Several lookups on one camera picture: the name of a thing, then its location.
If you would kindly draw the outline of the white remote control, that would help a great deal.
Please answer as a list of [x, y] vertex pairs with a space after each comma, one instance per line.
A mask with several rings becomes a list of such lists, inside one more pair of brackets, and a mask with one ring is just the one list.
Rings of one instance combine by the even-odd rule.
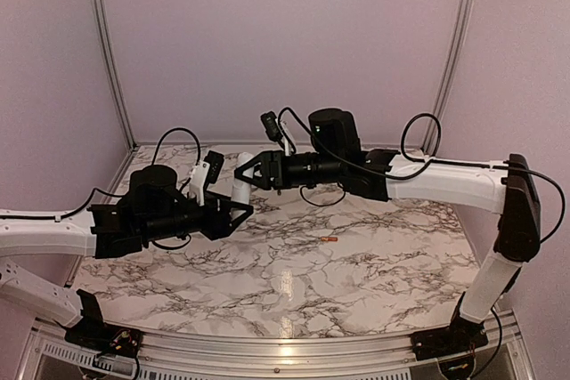
[[233, 178], [231, 199], [234, 202], [249, 204], [251, 195], [251, 184], [248, 179], [253, 177], [254, 167], [246, 169], [244, 166], [253, 159], [254, 155], [249, 152], [241, 152], [237, 157], [236, 172], [238, 175]]

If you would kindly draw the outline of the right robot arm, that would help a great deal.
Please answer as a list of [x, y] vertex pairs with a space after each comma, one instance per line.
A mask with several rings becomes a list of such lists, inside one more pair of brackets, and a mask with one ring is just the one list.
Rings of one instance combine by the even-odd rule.
[[350, 112], [320, 109], [308, 121], [313, 151], [298, 153], [289, 147], [280, 117], [265, 113], [268, 137], [283, 139], [283, 148], [254, 156], [235, 169], [235, 178], [262, 190], [336, 183], [369, 200], [421, 199], [499, 215], [498, 237], [461, 297], [457, 319], [441, 334], [447, 350], [462, 350], [475, 338], [475, 324], [483, 322], [541, 247], [540, 200], [525, 158], [512, 154], [506, 161], [481, 163], [413, 157], [403, 149], [363, 150]]

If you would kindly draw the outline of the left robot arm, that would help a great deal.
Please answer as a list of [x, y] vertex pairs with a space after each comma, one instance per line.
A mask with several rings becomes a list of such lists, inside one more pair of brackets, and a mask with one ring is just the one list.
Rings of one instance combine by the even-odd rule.
[[193, 168], [190, 192], [176, 186], [169, 166], [147, 166], [130, 176], [127, 193], [114, 204], [93, 204], [64, 214], [1, 215], [1, 296], [106, 348], [112, 329], [102, 321], [96, 298], [70, 291], [10, 263], [14, 255], [81, 255], [114, 259], [143, 251], [162, 239], [198, 232], [210, 240], [231, 236], [253, 213], [250, 186], [233, 182], [231, 196], [211, 192], [210, 165]]

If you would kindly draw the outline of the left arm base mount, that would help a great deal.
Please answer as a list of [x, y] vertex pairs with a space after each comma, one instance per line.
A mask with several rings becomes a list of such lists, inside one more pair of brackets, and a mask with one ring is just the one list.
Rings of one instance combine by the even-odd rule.
[[79, 289], [81, 302], [80, 320], [72, 327], [64, 327], [66, 342], [106, 354], [126, 358], [138, 356], [142, 331], [133, 327], [110, 324], [103, 319], [102, 311], [95, 295]]

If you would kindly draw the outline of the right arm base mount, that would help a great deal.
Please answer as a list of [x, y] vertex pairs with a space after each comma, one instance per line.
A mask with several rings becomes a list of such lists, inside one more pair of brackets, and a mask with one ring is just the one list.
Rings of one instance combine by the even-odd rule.
[[417, 360], [428, 360], [474, 351], [488, 345], [484, 323], [474, 323], [460, 316], [464, 295], [455, 306], [450, 324], [411, 334], [412, 350]]

